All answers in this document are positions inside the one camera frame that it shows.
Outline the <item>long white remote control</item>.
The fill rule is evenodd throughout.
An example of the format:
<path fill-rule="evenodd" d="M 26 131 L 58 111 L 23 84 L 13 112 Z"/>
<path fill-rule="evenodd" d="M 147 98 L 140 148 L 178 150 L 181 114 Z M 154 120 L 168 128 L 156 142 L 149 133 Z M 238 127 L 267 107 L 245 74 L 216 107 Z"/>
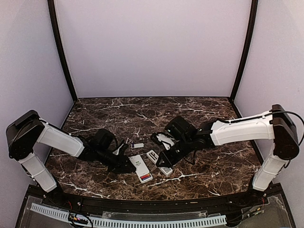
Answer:
<path fill-rule="evenodd" d="M 160 164 L 162 160 L 159 160 L 158 154 L 154 150 L 150 150 L 146 153 L 146 156 L 150 159 L 150 161 L 165 175 L 170 176 L 173 173 L 172 168 L 168 167 L 158 167 L 157 164 Z"/>

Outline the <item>small white remote control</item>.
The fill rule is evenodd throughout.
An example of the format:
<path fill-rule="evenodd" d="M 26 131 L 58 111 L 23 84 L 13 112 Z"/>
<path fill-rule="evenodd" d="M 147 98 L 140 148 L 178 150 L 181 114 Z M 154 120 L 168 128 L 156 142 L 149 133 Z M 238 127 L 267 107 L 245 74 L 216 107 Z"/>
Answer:
<path fill-rule="evenodd" d="M 148 178 L 146 180 L 141 180 L 141 178 L 140 178 L 141 176 L 146 175 L 148 173 L 151 174 L 151 173 L 140 155 L 131 156 L 131 157 L 129 157 L 129 159 L 130 159 L 131 163 L 136 167 L 136 174 L 139 178 L 139 181 L 142 184 L 144 184 L 148 181 L 151 181 L 153 179 L 153 176 L 151 175 L 150 178 Z"/>

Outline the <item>white battery cover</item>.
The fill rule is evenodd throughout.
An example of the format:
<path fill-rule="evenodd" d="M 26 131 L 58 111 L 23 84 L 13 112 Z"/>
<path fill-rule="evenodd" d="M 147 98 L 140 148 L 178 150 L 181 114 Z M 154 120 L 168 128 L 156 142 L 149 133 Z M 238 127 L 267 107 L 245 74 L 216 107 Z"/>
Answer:
<path fill-rule="evenodd" d="M 134 146 L 131 146 L 132 149 L 143 148 L 144 143 L 136 143 Z"/>

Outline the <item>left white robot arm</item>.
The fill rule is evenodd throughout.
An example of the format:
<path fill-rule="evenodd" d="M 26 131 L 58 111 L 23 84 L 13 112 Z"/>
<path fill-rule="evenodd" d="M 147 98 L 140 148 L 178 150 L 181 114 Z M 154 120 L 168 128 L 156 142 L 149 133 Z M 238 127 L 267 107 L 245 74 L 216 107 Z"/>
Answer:
<path fill-rule="evenodd" d="M 128 145 L 118 142 L 109 130 L 98 129 L 87 138 L 67 133 L 42 119 L 35 110 L 30 110 L 11 123 L 6 131 L 9 157 L 17 161 L 48 194 L 48 199 L 57 207 L 67 203 L 67 196 L 58 188 L 58 181 L 35 153 L 36 144 L 57 149 L 81 161 L 100 162 L 108 172 L 129 174 L 136 171 L 125 150 Z"/>

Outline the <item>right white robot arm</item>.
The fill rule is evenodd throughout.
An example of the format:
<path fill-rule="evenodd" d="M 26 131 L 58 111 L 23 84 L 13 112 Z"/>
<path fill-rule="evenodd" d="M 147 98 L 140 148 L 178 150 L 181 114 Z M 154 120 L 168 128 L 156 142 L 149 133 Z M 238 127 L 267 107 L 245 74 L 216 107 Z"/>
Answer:
<path fill-rule="evenodd" d="M 253 206 L 260 200 L 261 191 L 265 191 L 276 175 L 300 152 L 303 138 L 298 138 L 296 125 L 290 118 L 292 114 L 275 104 L 271 110 L 258 115 L 203 122 L 199 128 L 177 116 L 166 125 L 166 132 L 151 135 L 151 140 L 156 144 L 168 146 L 160 153 L 156 165 L 171 168 L 191 152 L 228 143 L 272 140 L 271 151 L 255 173 L 251 189 L 242 196 L 245 205 Z"/>

